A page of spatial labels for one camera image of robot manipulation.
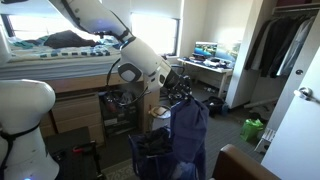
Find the white robot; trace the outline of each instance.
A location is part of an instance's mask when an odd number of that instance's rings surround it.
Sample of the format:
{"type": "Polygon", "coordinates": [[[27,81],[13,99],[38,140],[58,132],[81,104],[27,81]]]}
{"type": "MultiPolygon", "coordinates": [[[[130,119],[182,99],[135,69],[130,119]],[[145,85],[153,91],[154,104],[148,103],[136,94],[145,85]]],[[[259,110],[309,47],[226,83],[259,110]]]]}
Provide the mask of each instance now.
{"type": "MultiPolygon", "coordinates": [[[[98,0],[50,0],[50,3],[79,29],[100,36],[113,35],[123,43],[121,59],[130,62],[118,67],[124,80],[134,82],[145,74],[149,91],[165,87],[182,97],[191,97],[188,79],[178,76],[163,57],[134,37],[98,0]]],[[[46,83],[0,81],[0,180],[55,179],[59,166],[46,152],[38,128],[41,117],[54,102],[54,91],[46,83]],[[23,135],[11,142],[6,138],[17,133],[23,135]]]]}
{"type": "Polygon", "coordinates": [[[54,179],[59,166],[38,127],[55,102],[52,88],[39,81],[0,81],[0,102],[0,179],[54,179]]]}

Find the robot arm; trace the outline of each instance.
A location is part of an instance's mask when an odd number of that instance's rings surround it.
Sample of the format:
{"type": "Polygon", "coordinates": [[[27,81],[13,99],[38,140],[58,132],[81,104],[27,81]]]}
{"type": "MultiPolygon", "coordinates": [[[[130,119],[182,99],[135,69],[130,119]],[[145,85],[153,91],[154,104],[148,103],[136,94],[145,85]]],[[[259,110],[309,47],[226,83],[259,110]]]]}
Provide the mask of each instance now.
{"type": "Polygon", "coordinates": [[[112,35],[122,43],[121,58],[125,62],[118,68],[120,76],[134,82],[141,72],[148,77],[148,90],[165,87],[184,97],[191,96],[185,78],[179,77],[170,64],[157,55],[141,39],[134,37],[122,21],[98,0],[49,0],[51,4],[77,28],[91,34],[112,35]]]}

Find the door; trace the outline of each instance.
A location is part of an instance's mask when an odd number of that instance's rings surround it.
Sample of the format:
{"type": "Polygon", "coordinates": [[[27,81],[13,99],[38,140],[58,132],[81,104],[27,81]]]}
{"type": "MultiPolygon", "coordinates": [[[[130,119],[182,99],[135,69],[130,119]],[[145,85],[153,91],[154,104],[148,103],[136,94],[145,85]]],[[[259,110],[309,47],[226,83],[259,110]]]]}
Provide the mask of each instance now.
{"type": "MultiPolygon", "coordinates": [[[[300,87],[320,99],[320,48],[300,87]]],[[[281,179],[320,179],[320,104],[295,96],[261,163],[281,179]]]]}

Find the window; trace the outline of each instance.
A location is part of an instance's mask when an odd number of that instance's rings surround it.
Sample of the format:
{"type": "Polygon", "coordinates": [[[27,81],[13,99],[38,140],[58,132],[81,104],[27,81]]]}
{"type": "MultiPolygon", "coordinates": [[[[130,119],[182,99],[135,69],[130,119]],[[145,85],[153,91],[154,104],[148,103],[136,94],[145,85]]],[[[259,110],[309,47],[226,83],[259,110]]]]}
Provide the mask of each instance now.
{"type": "Polygon", "coordinates": [[[54,34],[57,32],[72,30],[84,39],[98,39],[97,36],[91,35],[84,31],[78,30],[67,19],[61,18],[44,18],[32,16],[7,15],[10,23],[9,34],[22,40],[37,39],[42,36],[54,34]]]}
{"type": "Polygon", "coordinates": [[[146,42],[157,54],[176,55],[179,20],[131,14],[132,33],[146,42]]]}

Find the hanging clothes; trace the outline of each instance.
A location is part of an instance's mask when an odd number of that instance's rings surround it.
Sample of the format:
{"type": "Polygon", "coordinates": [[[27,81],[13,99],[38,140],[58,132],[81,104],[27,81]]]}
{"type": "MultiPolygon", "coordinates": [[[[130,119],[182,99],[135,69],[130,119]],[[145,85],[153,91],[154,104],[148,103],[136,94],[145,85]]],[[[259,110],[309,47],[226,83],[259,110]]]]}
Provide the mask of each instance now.
{"type": "Polygon", "coordinates": [[[306,18],[304,16],[294,20],[292,26],[290,27],[282,45],[281,45],[281,48],[278,50],[276,56],[273,59],[271,67],[269,68],[269,72],[268,72],[269,77],[271,77],[271,78],[277,77],[277,71],[279,70],[281,63],[283,62],[284,56],[287,53],[289,46],[290,46],[294,36],[296,35],[298,28],[305,20],[306,20],[306,18]]]}
{"type": "Polygon", "coordinates": [[[285,76],[289,76],[291,73],[291,70],[299,56],[299,53],[302,49],[302,46],[309,34],[309,31],[312,27],[312,24],[315,20],[315,17],[311,17],[309,20],[306,20],[305,22],[303,22],[292,43],[290,44],[290,47],[279,67],[279,70],[277,71],[277,76],[281,76],[281,75],[285,75],[285,76]]]}
{"type": "Polygon", "coordinates": [[[262,39],[264,39],[263,37],[266,34],[266,32],[268,31],[267,29],[270,27],[270,22],[271,22],[271,20],[268,20],[265,23],[263,23],[263,25],[258,33],[258,36],[253,44],[253,47],[252,47],[252,50],[251,50],[250,55],[248,57],[247,63],[245,65],[246,70],[251,69],[251,65],[255,59],[256,54],[258,53],[258,48],[261,46],[261,41],[265,41],[262,39]]]}
{"type": "Polygon", "coordinates": [[[195,99],[179,102],[171,108],[172,149],[178,161],[193,163],[199,180],[206,178],[205,135],[209,109],[195,99]]]}
{"type": "Polygon", "coordinates": [[[251,65],[251,69],[252,70],[259,70],[260,69],[260,64],[261,64],[261,59],[262,59],[262,55],[263,55],[263,49],[264,49],[264,45],[266,43],[267,40],[267,36],[268,36],[268,32],[270,30],[270,27],[277,21],[278,19],[274,19],[273,21],[271,21],[268,25],[268,27],[265,29],[265,32],[263,33],[263,37],[261,38],[261,41],[259,43],[259,47],[257,49],[256,55],[254,56],[252,65],[251,65]]]}
{"type": "Polygon", "coordinates": [[[289,75],[314,19],[302,15],[266,21],[255,40],[245,69],[261,70],[261,77],[289,75]]]}
{"type": "Polygon", "coordinates": [[[285,17],[277,20],[270,27],[260,64],[261,77],[267,77],[273,60],[277,55],[278,50],[281,48],[286,35],[288,34],[293,24],[293,19],[291,19],[290,17],[285,17]]]}

